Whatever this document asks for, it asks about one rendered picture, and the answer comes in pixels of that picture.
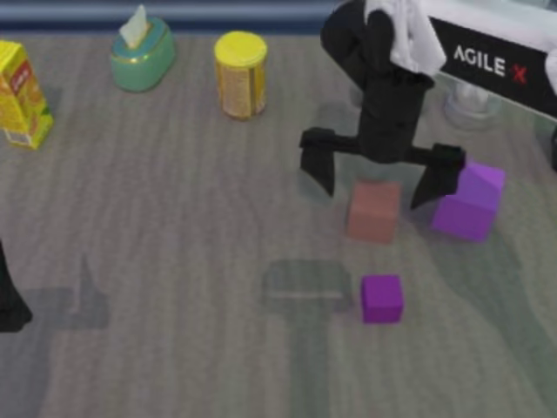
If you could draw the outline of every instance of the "table surface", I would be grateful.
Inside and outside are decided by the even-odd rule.
[[[305,128],[358,119],[316,37],[268,38],[268,107],[247,123],[218,108],[214,37],[177,37],[145,94],[113,85],[110,37],[14,39],[56,125],[37,152],[0,144],[0,229],[36,315],[0,334],[3,418],[557,417],[543,119],[503,104],[493,129],[466,133],[442,115],[445,80],[429,95],[417,142],[463,144],[508,175],[489,240],[459,242],[428,229],[432,207],[406,209],[418,167],[338,156],[332,200],[299,172]],[[357,179],[402,183],[392,245],[344,237]],[[374,273],[401,276],[397,326],[360,320],[359,279]],[[352,306],[270,305],[266,280],[301,293],[338,280]],[[78,312],[76,281],[89,283]]]

